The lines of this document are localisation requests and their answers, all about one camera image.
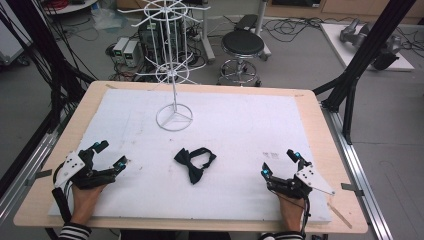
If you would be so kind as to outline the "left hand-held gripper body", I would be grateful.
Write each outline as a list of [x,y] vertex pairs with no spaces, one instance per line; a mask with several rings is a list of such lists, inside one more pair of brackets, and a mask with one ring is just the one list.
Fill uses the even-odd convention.
[[93,169],[93,157],[96,150],[72,151],[54,175],[54,186],[61,187],[71,181],[81,190],[93,189],[113,183],[116,179],[114,169],[97,171]]

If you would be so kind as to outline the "white wire display rack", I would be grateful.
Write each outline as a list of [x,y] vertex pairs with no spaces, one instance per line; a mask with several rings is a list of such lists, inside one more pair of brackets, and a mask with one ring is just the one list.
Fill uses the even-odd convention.
[[151,30],[156,59],[153,61],[146,57],[146,60],[155,67],[154,76],[158,83],[171,86],[173,100],[156,113],[156,124],[166,131],[182,131],[194,120],[193,111],[177,100],[177,81],[195,84],[195,81],[190,80],[192,69],[188,62],[192,54],[188,54],[185,28],[188,20],[197,23],[200,23],[200,20],[189,16],[189,11],[193,10],[193,7],[185,4],[183,0],[142,1],[146,3],[143,8],[121,10],[121,13],[142,12],[144,14],[144,18],[134,24],[134,27],[140,27],[144,23],[159,24],[159,38],[156,38]]

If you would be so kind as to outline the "person's right hand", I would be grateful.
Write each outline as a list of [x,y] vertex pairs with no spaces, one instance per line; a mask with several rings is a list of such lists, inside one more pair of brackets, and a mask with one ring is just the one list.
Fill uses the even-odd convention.
[[304,200],[289,198],[282,194],[278,194],[278,199],[284,229],[299,232],[304,212]]

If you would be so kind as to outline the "thin wooden stick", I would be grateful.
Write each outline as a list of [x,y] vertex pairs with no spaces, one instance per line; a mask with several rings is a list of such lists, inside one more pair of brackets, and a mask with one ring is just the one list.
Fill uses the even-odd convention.
[[344,215],[337,210],[336,207],[334,207],[332,204],[327,203],[327,206],[329,207],[329,209],[331,209],[334,214],[349,228],[352,229],[352,224],[344,217]]

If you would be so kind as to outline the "white foam mat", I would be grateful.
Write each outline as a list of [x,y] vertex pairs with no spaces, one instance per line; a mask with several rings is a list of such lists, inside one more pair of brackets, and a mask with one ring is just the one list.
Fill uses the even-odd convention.
[[170,132],[156,113],[172,102],[170,92],[109,89],[80,148],[97,141],[109,146],[94,158],[103,170],[121,156],[126,169],[101,194],[98,217],[146,219],[279,219],[279,203],[261,176],[297,170],[288,149],[312,158],[296,100],[243,88],[234,94],[179,91],[177,100],[194,114],[186,129]]

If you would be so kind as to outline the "grey bench power supply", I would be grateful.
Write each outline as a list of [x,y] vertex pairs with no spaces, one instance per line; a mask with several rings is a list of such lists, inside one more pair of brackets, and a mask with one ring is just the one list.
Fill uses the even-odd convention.
[[126,65],[128,67],[136,67],[140,59],[138,42],[135,40],[130,40],[126,45],[123,54]]
[[114,61],[118,64],[125,63],[124,50],[129,42],[128,37],[121,37],[112,49]]

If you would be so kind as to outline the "black computer tower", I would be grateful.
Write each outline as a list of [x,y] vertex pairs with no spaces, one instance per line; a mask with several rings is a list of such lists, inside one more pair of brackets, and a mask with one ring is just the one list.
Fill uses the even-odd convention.
[[146,19],[138,27],[138,34],[144,56],[157,64],[163,64],[168,59],[168,47],[171,47],[174,60],[185,55],[186,43],[181,19],[174,16],[169,22]]

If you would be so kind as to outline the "white floor board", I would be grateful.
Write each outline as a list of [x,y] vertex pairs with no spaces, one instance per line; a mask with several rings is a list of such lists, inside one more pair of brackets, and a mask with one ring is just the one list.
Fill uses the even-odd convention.
[[[357,49],[350,42],[343,43],[339,40],[340,32],[346,27],[347,24],[321,23],[321,29],[326,39],[331,44],[332,49],[335,51],[344,67],[346,67],[351,62],[357,51]],[[395,60],[388,68],[386,68],[386,71],[410,72],[414,70],[414,67],[401,54],[401,52],[398,52],[396,57],[397,60]]]

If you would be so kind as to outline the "black round stool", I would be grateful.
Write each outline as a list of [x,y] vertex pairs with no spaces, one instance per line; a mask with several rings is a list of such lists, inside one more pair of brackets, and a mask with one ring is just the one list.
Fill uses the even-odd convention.
[[243,86],[254,81],[256,87],[262,82],[257,74],[256,67],[249,59],[259,57],[264,51],[264,42],[256,34],[246,30],[236,30],[227,33],[221,40],[221,47],[225,53],[232,56],[220,67],[219,79],[237,83]]

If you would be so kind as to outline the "round white table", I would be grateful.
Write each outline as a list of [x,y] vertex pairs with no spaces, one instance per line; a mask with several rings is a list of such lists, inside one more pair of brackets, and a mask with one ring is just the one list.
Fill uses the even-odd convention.
[[42,6],[48,15],[67,14],[96,6],[98,0],[46,0]]

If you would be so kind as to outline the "black foot pedal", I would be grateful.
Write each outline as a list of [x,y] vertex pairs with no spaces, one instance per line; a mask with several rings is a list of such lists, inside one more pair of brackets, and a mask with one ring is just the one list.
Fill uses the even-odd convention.
[[256,29],[258,16],[255,14],[244,15],[235,25],[235,30],[253,32]]

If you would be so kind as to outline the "grey stand leg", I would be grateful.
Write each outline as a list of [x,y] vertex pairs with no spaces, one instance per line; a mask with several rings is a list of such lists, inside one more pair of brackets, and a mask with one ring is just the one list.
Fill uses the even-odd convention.
[[202,6],[202,32],[201,32],[201,41],[206,54],[206,62],[208,64],[213,64],[216,60],[215,54],[213,52],[212,46],[208,38],[208,9],[210,8],[208,0],[201,0]]

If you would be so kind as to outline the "aluminium rail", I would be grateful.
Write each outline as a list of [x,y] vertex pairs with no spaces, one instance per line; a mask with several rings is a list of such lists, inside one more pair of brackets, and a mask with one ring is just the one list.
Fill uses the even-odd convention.
[[59,140],[60,135],[61,133],[58,130],[43,134],[39,140],[34,141],[27,151],[27,155],[23,157],[24,164],[22,168],[3,197],[0,198],[0,226],[11,218],[12,212],[20,206],[27,192],[32,187],[26,186],[25,181],[35,173],[44,171],[42,167]]
[[347,168],[354,192],[365,212],[366,223],[371,227],[377,240],[394,240],[354,145],[350,144],[342,133],[343,119],[338,113],[330,112],[325,108],[321,110]]

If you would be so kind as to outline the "black metal frame strut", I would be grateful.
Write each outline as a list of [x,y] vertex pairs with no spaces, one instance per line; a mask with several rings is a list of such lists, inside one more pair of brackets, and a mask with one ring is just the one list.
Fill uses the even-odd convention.
[[345,70],[334,80],[313,90],[315,95],[331,90],[329,97],[322,101],[323,107],[330,112],[338,112],[340,104],[346,101],[341,133],[349,145],[352,144],[351,125],[357,83],[415,2],[416,0],[389,0]]

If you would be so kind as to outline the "white stand post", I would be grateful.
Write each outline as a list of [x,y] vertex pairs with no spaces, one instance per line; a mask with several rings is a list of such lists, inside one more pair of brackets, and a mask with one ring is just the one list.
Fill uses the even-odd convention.
[[[268,0],[259,0],[257,22],[255,27],[255,34],[258,37],[261,37],[267,3],[268,3]],[[267,45],[264,45],[263,53],[261,54],[261,59],[264,61],[267,61],[270,56],[271,56],[271,51],[269,50]]]

